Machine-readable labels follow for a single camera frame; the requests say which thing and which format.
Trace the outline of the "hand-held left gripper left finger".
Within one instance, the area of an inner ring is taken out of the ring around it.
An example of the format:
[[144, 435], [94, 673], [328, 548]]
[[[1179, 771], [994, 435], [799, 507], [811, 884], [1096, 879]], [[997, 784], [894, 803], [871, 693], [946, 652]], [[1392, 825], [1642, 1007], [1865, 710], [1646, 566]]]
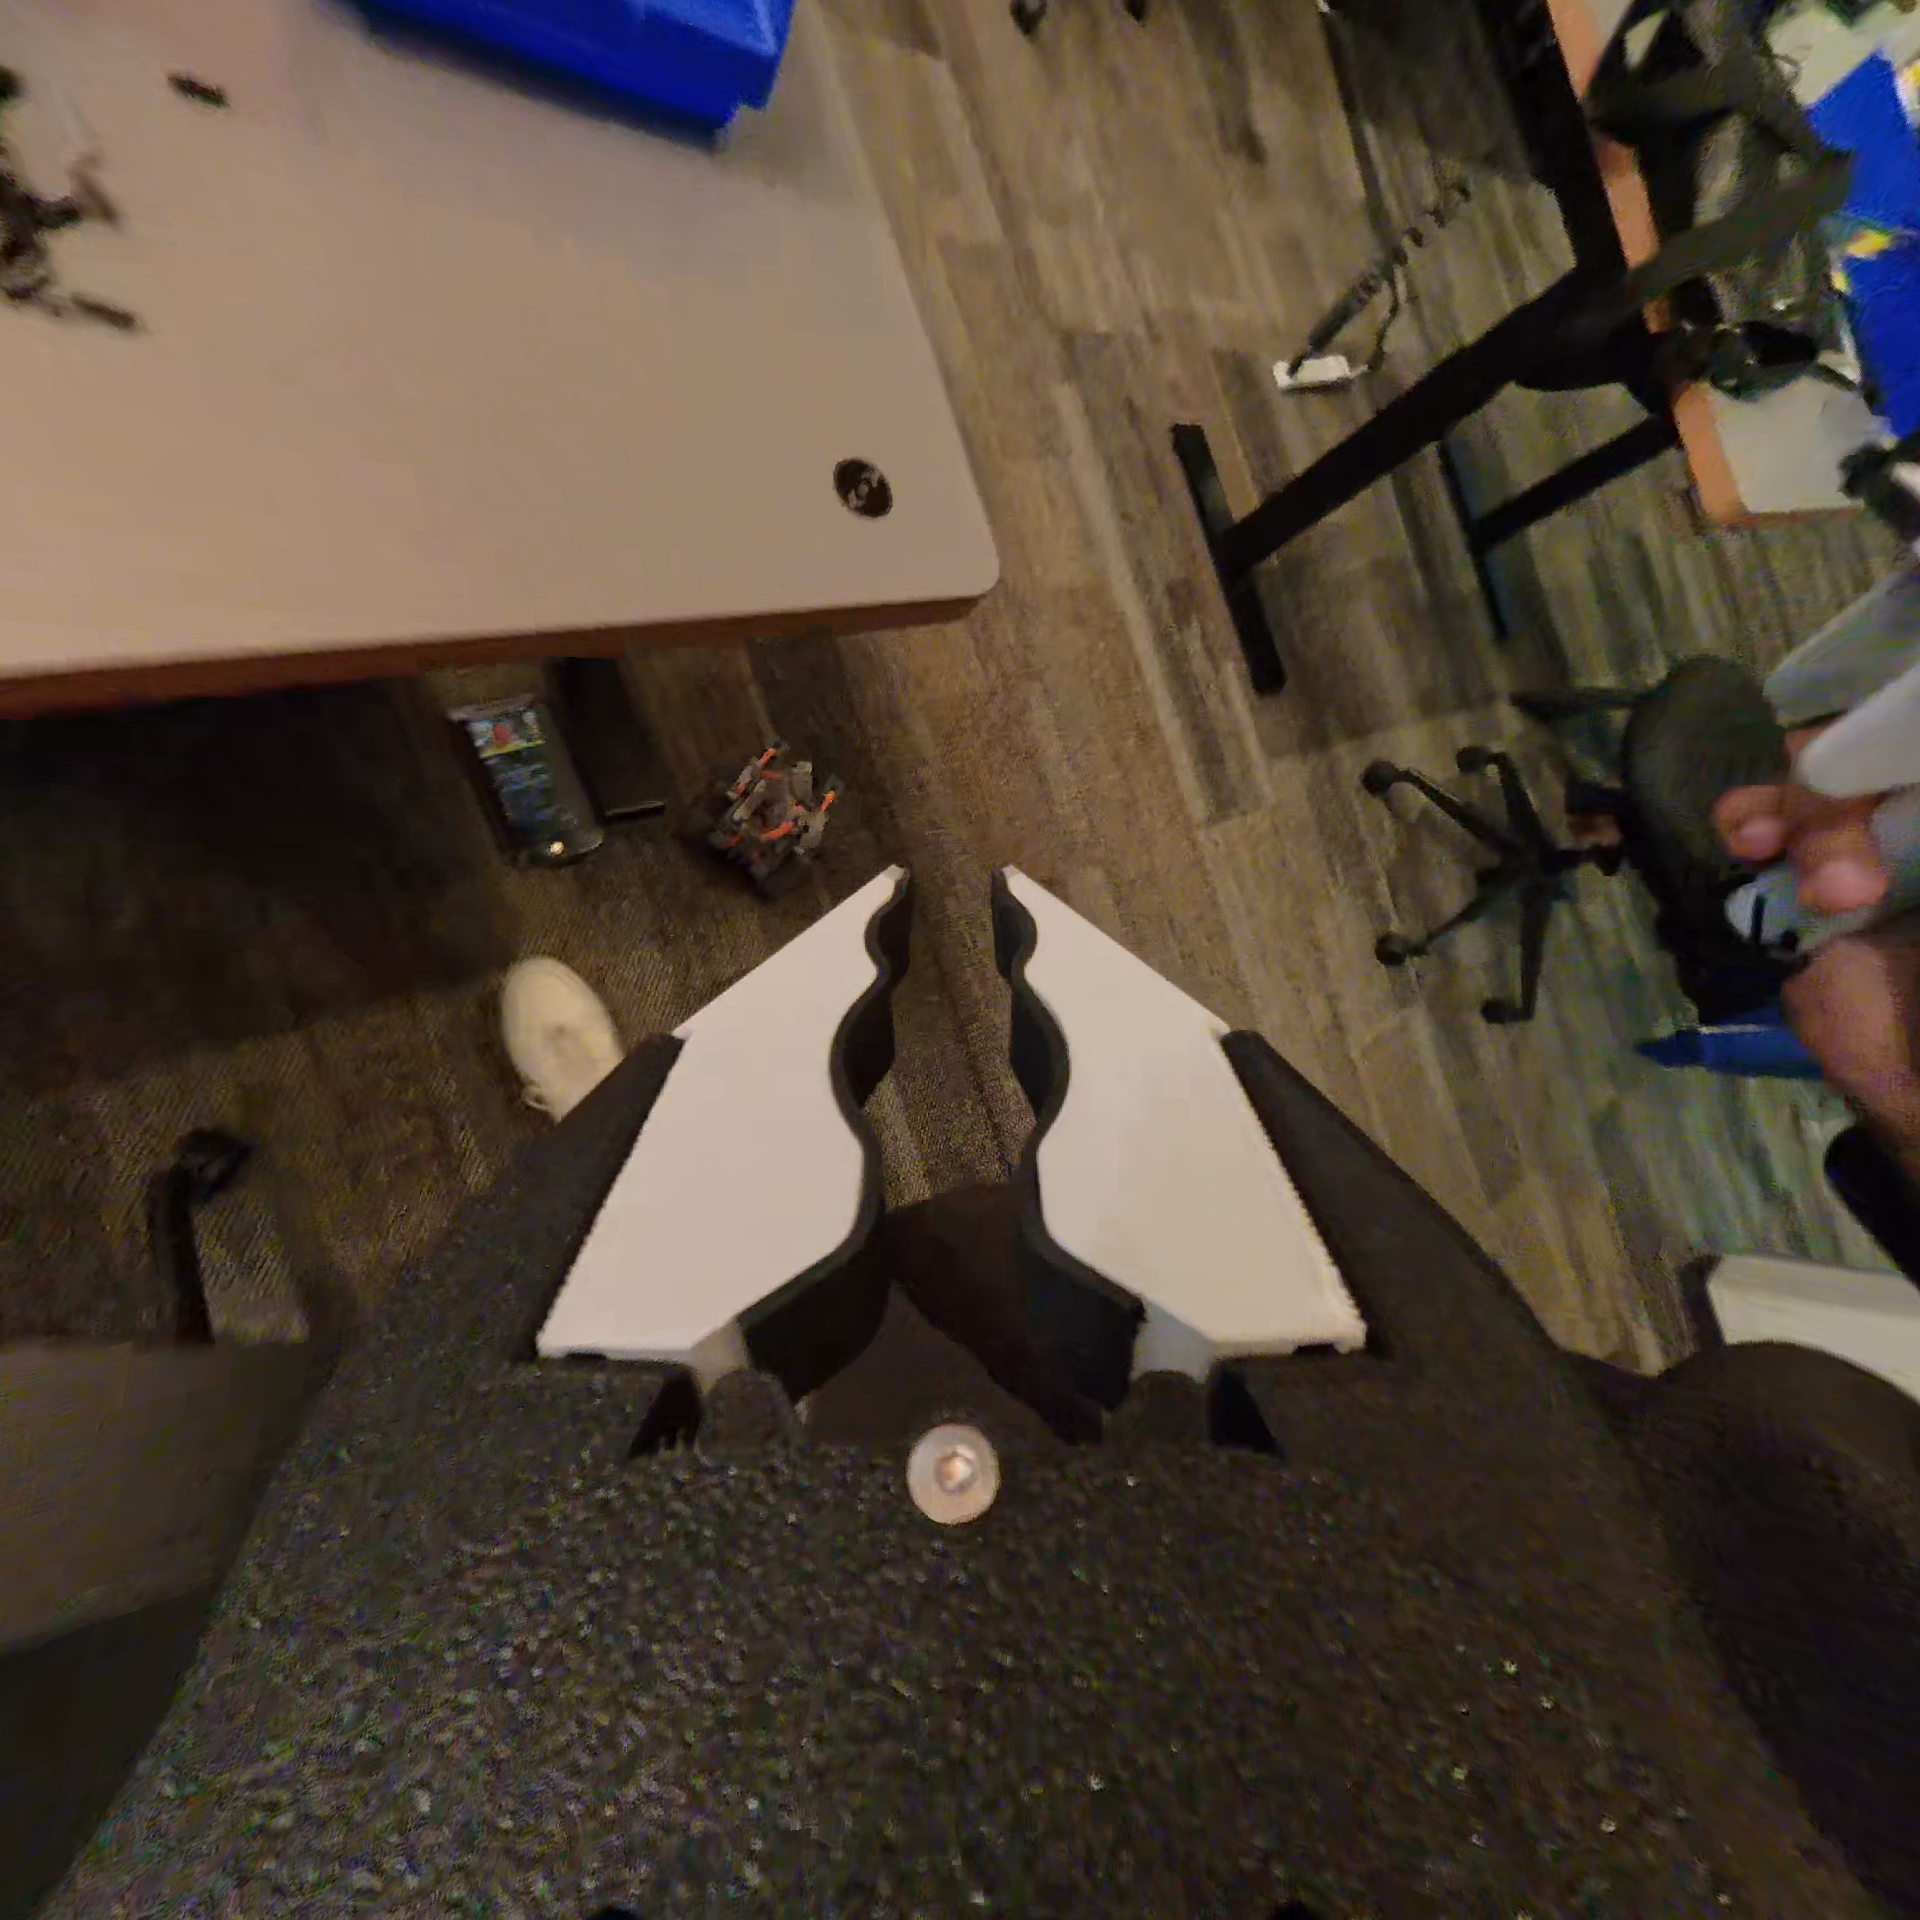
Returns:
[[735, 1369], [805, 1401], [879, 1333], [868, 1253], [912, 874], [890, 865], [673, 1028], [655, 1104], [536, 1333], [536, 1354]]

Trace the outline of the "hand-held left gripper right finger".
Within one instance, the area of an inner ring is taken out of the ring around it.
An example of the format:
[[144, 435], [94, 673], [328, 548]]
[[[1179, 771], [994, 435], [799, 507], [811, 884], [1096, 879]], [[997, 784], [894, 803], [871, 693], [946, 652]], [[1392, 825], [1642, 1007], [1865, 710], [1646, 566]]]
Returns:
[[1118, 1411], [1147, 1376], [1358, 1354], [1361, 1306], [1263, 1123], [1268, 1049], [1019, 869], [990, 882], [1031, 1108], [1019, 1160], [1028, 1325]]

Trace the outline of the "person's right hand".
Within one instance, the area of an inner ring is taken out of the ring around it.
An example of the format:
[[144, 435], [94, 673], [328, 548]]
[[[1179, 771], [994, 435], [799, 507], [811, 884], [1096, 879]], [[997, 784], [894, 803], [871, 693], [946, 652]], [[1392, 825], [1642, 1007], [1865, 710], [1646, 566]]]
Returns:
[[[1824, 913], [1856, 913], [1889, 896], [1870, 840], [1876, 800], [1827, 800], [1796, 784], [1727, 789], [1714, 828], [1743, 862], [1785, 859]], [[1819, 1062], [1906, 1187], [1918, 1184], [1918, 922], [1831, 940], [1785, 981], [1791, 1028]]]

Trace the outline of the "black office chair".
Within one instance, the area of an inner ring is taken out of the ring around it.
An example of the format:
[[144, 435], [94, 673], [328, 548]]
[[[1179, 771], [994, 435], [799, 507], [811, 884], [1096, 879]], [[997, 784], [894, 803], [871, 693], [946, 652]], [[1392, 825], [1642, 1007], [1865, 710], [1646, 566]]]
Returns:
[[1653, 904], [1655, 946], [1667, 950], [1675, 985], [1703, 1025], [1741, 1025], [1776, 1012], [1781, 989], [1796, 973], [1796, 937], [1776, 950], [1727, 922], [1730, 896], [1751, 870], [1720, 845], [1714, 825], [1714, 803], [1724, 794], [1771, 784], [1791, 771], [1791, 734], [1773, 718], [1753, 673], [1696, 655], [1642, 693], [1572, 684], [1520, 693], [1511, 704], [1547, 727], [1588, 718], [1617, 722], [1610, 778], [1569, 781], [1569, 832], [1558, 835], [1505, 746], [1457, 746], [1457, 771], [1489, 781], [1499, 808], [1467, 800], [1415, 768], [1383, 756], [1364, 763], [1358, 784], [1372, 800], [1387, 800], [1399, 789], [1419, 794], [1429, 814], [1489, 855], [1475, 870], [1475, 887], [1449, 918], [1426, 930], [1377, 933], [1376, 959], [1387, 971], [1407, 971], [1460, 930], [1515, 907], [1515, 985], [1489, 996], [1481, 1020], [1521, 1025], [1539, 1012], [1547, 930], [1573, 898], [1573, 874], [1634, 874]]

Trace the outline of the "person's white shoe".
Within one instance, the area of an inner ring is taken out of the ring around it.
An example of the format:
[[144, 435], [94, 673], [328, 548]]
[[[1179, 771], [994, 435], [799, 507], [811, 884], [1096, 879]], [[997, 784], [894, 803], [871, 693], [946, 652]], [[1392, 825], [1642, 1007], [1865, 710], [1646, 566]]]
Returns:
[[501, 979], [501, 1039], [523, 1098], [564, 1120], [626, 1059], [610, 1009], [555, 955], [523, 955]]

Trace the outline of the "blue jacket white stripes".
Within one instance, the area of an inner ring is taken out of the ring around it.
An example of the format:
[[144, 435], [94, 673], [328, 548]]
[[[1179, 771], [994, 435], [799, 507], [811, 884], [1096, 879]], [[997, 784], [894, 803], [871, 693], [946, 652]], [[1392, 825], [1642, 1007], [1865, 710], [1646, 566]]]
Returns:
[[1696, 1069], [1727, 1077], [1824, 1082], [1824, 1069], [1784, 1020], [1687, 1025], [1635, 1041], [1655, 1069]]

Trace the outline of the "small toy brick vehicle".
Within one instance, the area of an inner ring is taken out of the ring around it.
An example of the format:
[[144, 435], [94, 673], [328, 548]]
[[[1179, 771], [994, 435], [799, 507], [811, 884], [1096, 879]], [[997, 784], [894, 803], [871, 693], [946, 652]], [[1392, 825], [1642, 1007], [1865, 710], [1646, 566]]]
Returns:
[[693, 845], [745, 879], [758, 898], [782, 898], [816, 859], [838, 798], [838, 774], [820, 774], [811, 756], [771, 741], [710, 794]]

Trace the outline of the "dark canister with label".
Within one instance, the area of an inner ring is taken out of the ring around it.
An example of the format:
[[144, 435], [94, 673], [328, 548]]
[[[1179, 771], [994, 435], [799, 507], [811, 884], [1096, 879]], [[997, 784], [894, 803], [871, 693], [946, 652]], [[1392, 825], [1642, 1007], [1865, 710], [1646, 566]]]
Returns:
[[604, 845], [601, 816], [547, 693], [446, 710], [501, 853], [523, 869], [564, 869]]

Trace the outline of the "black table leg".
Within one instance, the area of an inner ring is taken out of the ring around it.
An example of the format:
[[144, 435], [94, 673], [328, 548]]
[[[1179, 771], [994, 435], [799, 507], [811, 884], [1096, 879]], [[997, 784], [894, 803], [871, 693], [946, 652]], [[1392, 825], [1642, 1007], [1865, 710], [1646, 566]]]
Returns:
[[615, 655], [555, 658], [562, 730], [588, 800], [604, 824], [651, 824], [669, 808], [655, 730], [626, 666]]

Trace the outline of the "black bag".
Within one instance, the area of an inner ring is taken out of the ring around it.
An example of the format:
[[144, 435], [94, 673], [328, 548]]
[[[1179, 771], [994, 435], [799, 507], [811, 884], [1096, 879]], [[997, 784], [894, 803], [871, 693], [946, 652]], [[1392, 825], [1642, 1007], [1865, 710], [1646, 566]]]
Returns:
[[1585, 90], [1635, 158], [1655, 226], [1631, 289], [1727, 397], [1847, 388], [1831, 239], [1851, 158], [1817, 133], [1751, 3], [1631, 3]]

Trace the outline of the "blue plastic bin with tag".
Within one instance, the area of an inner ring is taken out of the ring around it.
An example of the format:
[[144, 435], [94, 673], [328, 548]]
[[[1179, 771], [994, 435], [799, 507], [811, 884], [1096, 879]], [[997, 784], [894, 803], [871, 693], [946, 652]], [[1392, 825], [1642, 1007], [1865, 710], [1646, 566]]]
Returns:
[[551, 104], [714, 144], [771, 104], [796, 3], [350, 3], [398, 48]]

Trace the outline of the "pile of black red pins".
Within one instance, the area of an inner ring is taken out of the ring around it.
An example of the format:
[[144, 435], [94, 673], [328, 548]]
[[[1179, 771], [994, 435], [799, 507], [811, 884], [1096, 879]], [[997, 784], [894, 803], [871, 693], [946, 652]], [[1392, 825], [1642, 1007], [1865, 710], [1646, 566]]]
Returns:
[[59, 193], [43, 193], [16, 158], [7, 131], [27, 85], [3, 65], [3, 302], [59, 323], [94, 323], [116, 334], [140, 334], [144, 319], [121, 302], [73, 289], [57, 264], [57, 236], [83, 226], [118, 228], [123, 222], [106, 185], [106, 149], [86, 147], [73, 158]]

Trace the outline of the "desk with black frame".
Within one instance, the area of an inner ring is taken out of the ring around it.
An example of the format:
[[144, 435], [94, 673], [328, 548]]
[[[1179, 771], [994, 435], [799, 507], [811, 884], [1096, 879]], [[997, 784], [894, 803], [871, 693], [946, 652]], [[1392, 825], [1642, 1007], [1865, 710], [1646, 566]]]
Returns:
[[1634, 267], [1655, 248], [1635, 158], [1592, 131], [1585, 110], [1585, 90], [1624, 11], [1628, 3], [1484, 6], [1515, 116], [1527, 126], [1531, 158], [1545, 163], [1566, 211], [1573, 248], [1569, 273], [1444, 356], [1406, 394], [1241, 517], [1227, 507], [1210, 435], [1199, 424], [1174, 427], [1174, 455], [1189, 482], [1211, 577], [1259, 694], [1280, 694], [1287, 684], [1260, 570], [1358, 492], [1419, 455], [1440, 451], [1464, 421], [1509, 388], [1547, 394], [1617, 386], [1642, 418], [1499, 507], [1464, 517], [1475, 569], [1502, 541], [1669, 451], [1686, 451], [1703, 509], [1720, 523], [1741, 520], [1730, 463], [1708, 427], [1714, 388], [1683, 370], [1680, 334], [1667, 312], [1642, 307], [1631, 289]]

